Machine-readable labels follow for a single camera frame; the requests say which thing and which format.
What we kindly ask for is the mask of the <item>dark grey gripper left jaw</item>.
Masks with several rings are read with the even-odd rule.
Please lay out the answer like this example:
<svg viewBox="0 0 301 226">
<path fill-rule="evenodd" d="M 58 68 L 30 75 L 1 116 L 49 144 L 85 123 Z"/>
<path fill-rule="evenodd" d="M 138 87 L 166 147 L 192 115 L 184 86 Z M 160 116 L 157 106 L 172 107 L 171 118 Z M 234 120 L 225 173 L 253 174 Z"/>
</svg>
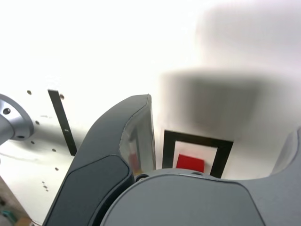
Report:
<svg viewBox="0 0 301 226">
<path fill-rule="evenodd" d="M 135 177 L 155 170 L 150 95 L 114 105 L 90 128 L 44 220 L 46 226 L 98 226 Z"/>
</svg>

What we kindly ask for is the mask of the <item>grey gripper right jaw with disc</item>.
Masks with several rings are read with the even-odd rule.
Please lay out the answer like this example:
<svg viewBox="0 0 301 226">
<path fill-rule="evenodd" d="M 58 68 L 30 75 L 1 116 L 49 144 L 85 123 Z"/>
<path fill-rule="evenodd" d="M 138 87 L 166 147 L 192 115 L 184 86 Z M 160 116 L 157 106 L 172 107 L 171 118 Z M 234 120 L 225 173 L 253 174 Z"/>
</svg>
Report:
<svg viewBox="0 0 301 226">
<path fill-rule="evenodd" d="M 272 175 L 225 180 L 189 170 L 160 170 L 111 205 L 103 226 L 298 226 L 301 132 L 292 132 Z"/>
</svg>

